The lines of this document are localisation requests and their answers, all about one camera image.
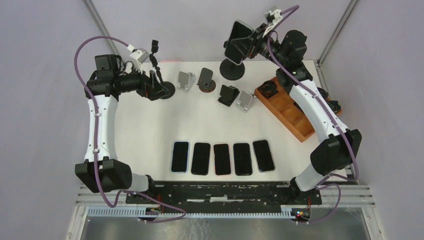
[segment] gray wall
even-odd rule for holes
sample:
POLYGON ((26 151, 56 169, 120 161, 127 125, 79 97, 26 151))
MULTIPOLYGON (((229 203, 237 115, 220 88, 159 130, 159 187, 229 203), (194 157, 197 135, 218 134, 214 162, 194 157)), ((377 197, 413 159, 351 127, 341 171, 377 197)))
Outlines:
MULTIPOLYGON (((74 53, 99 35, 80 0, 0 3, 0 239, 64 239, 88 140, 74 53)), ((79 59, 89 77, 102 40, 79 59)))
POLYGON ((343 119, 363 136, 369 184, 388 240, 423 239, 424 1, 359 2, 324 74, 343 119))
MULTIPOLYGON (((221 61, 233 22, 252 28, 273 6, 300 8, 279 28, 280 40, 297 29, 308 36, 306 60, 324 50, 350 0, 93 0, 110 35, 150 51, 159 41, 158 60, 221 61)), ((125 48, 119 46, 121 53, 125 48)))

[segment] wooden organizer compartment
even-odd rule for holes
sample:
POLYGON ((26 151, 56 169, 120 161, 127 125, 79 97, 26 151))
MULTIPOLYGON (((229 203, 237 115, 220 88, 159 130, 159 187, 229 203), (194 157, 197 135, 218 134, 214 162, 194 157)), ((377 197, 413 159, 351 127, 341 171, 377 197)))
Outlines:
POLYGON ((284 91, 277 78, 271 79, 277 85, 278 93, 266 99, 259 87, 254 90, 254 95, 271 111, 274 116, 300 141, 303 142, 315 133, 308 118, 295 105, 295 101, 284 91))

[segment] cable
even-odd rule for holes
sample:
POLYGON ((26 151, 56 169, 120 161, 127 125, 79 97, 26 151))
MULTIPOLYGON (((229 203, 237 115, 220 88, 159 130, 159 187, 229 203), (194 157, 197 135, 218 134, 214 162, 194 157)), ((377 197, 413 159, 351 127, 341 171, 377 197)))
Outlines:
MULTIPOLYGON (((104 202, 106 203, 106 205, 108 205, 110 208, 115 208, 117 206, 117 204, 118 204, 119 196, 120 196, 120 194, 123 191, 122 190, 119 190, 117 192, 116 197, 115 197, 115 202, 113 204, 108 200, 108 198, 105 195, 105 192, 103 191, 102 184, 100 182, 100 177, 99 177, 99 163, 98 163, 99 155, 98 155, 98 152, 96 151, 98 149, 97 142, 98 142, 98 136, 99 136, 99 133, 98 133, 99 118, 97 117, 97 115, 99 113, 99 105, 98 105, 97 100, 94 97, 92 91, 86 85, 86 83, 83 80, 83 77, 80 74, 80 71, 78 70, 78 55, 80 54, 81 49, 86 44, 88 44, 89 42, 91 42, 93 40, 96 40, 96 39, 110 39, 110 40, 114 40, 116 42, 119 42, 119 43, 123 44, 125 47, 128 47, 128 44, 125 43, 122 40, 119 40, 119 39, 114 38, 114 37, 111 37, 111 36, 94 36, 94 37, 91 37, 91 38, 85 40, 83 43, 81 43, 81 45, 78 47, 78 49, 75 52, 75 56, 73 57, 73 67, 75 69, 76 76, 78 77, 78 79, 81 82, 82 86, 84 87, 85 91, 88 93, 88 95, 92 99, 93 105, 94 105, 94 114, 96 116, 96 117, 94 117, 94 135, 93 135, 93 141, 94 141, 93 142, 93 147, 95 149, 95 151, 93 153, 94 154, 94 177, 95 177, 95 183, 96 183, 97 188, 98 188, 98 191, 99 191, 101 197, 103 198, 104 202)), ((150 196, 148 196, 148 195, 146 195, 146 194, 144 194, 142 192, 131 192, 131 193, 136 193, 137 195, 143 196, 143 197, 145 197, 145 198, 147 198, 147 199, 149 199, 149 200, 151 200, 151 201, 153 201, 153 202, 155 202, 155 203, 157 203, 157 204, 159 204, 161 206, 165 206, 165 207, 168 207, 168 208, 171 208, 171 209, 175 209, 175 210, 180 211, 180 212, 183 213, 183 215, 178 216, 178 217, 174 217, 174 218, 170 218, 170 219, 165 219, 165 220, 160 220, 160 221, 153 221, 153 222, 150 222, 150 223, 165 223, 165 222, 169 222, 169 221, 173 221, 173 220, 178 220, 178 219, 183 218, 187 214, 187 212, 185 210, 181 209, 181 208, 178 208, 178 207, 171 206, 169 204, 160 202, 160 201, 158 201, 158 200, 156 200, 156 199, 154 199, 154 198, 152 198, 152 197, 150 197, 150 196)))
MULTIPOLYGON (((284 20, 286 20, 291 14, 293 14, 297 9, 299 9, 299 5, 292 6, 292 7, 288 8, 288 9, 282 11, 281 12, 281 15, 286 14, 286 13, 288 13, 288 14, 286 16, 284 16, 283 19, 279 23, 277 23, 277 25, 275 25, 275 27, 272 30, 275 31, 278 28, 278 26, 280 26, 280 24, 284 20)), ((346 144, 347 149, 349 151, 350 157, 352 159, 353 167, 354 167, 354 170, 355 170, 355 177, 354 178, 347 178, 347 177, 344 177, 342 175, 339 175, 339 174, 336 174, 336 173, 332 173, 329 176, 326 176, 323 180, 321 180, 317 184, 317 186, 315 187, 315 189, 317 189, 317 190, 323 190, 323 189, 326 189, 326 188, 328 188, 330 186, 336 186, 337 189, 338 189, 337 202, 336 202, 334 208, 331 210, 331 212, 328 215, 326 215, 324 217, 321 217, 319 219, 308 221, 306 224, 317 223, 317 222, 320 222, 320 221, 322 221, 322 220, 327 219, 328 217, 330 217, 336 211, 337 207, 339 206, 340 199, 342 198, 342 190, 340 189, 340 186, 338 184, 331 183, 331 184, 328 184, 328 185, 325 185, 325 186, 322 186, 322 187, 318 187, 318 185, 324 183, 330 176, 339 177, 339 178, 342 178, 344 180, 351 181, 351 182, 356 182, 358 180, 358 178, 359 178, 358 164, 357 164, 357 161, 356 161, 355 154, 354 154, 354 151, 352 149, 352 146, 351 146, 351 144, 348 141, 348 138, 346 137, 346 135, 343 132, 343 130, 339 127, 339 125, 337 124, 336 120, 334 119, 334 117, 332 116, 332 114, 330 113, 330 111, 327 109, 325 103, 322 102, 319 97, 316 97, 317 95, 315 94, 314 91, 312 91, 307 86, 305 86, 304 84, 302 84, 299 80, 297 80, 295 78, 295 76, 293 76, 287 69, 284 68, 284 66, 281 63, 278 62, 276 56, 273 54, 273 51, 271 50, 271 39, 272 39, 271 38, 271 35, 272 35, 272 31, 270 32, 270 34, 268 34, 268 41, 267 41, 267 49, 268 49, 268 52, 269 52, 270 57, 272 58, 272 60, 274 61, 274 63, 278 67, 280 67, 280 69, 283 70, 283 72, 285 72, 285 74, 287 74, 296 84, 298 84, 305 91, 307 91, 308 93, 310 93, 312 95, 312 97, 318 101, 318 103, 324 109, 325 113, 330 118, 332 124, 335 126, 335 128, 337 129, 337 131, 340 133, 341 137, 343 138, 344 143, 346 144)))

